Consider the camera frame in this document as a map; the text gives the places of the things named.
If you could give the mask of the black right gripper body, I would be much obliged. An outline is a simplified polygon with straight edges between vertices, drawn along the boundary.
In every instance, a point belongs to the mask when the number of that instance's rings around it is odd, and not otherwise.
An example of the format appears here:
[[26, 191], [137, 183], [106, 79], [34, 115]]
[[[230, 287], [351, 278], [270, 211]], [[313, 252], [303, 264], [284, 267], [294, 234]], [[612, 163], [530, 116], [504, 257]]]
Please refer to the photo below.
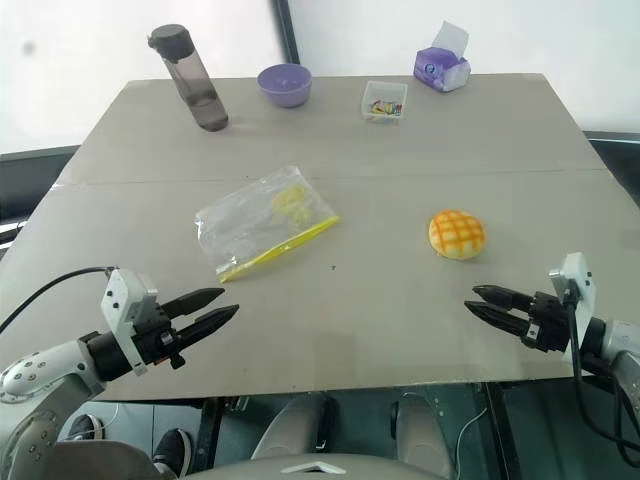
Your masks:
[[566, 310], [552, 295], [536, 292], [528, 311], [529, 326], [521, 337], [528, 348], [564, 352], [569, 344]]

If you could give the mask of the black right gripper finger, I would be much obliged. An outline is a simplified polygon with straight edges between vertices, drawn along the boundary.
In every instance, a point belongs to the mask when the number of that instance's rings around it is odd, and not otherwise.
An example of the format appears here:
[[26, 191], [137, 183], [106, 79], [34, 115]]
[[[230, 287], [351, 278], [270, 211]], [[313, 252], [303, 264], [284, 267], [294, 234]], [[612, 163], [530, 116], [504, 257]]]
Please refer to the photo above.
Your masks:
[[481, 301], [465, 301], [465, 307], [487, 324], [518, 338], [526, 334], [526, 321], [504, 309]]
[[505, 310], [528, 311], [533, 302], [530, 295], [497, 285], [478, 285], [472, 291], [489, 304]]

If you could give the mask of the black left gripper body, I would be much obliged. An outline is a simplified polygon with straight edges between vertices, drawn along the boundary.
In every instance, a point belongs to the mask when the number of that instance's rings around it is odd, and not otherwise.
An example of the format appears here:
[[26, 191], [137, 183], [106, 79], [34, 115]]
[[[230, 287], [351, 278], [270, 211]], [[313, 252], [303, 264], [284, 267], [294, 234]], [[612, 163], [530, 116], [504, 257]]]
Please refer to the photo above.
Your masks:
[[170, 361], [174, 370], [185, 365], [186, 360], [180, 353], [182, 336], [171, 323], [182, 314], [179, 301], [155, 304], [152, 315], [135, 328], [134, 345], [145, 365], [157, 365], [165, 360]]

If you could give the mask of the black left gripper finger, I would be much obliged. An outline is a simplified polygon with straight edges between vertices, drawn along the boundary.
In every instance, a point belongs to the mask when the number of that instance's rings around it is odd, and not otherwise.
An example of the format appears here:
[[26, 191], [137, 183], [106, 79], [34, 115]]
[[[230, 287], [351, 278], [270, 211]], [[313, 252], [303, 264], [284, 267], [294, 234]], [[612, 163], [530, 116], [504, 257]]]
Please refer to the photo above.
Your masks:
[[168, 318], [187, 316], [209, 305], [225, 292], [223, 288], [202, 288], [161, 305]]
[[229, 305], [215, 309], [201, 317], [193, 324], [177, 332], [179, 347], [189, 347], [226, 325], [239, 310], [239, 305]]

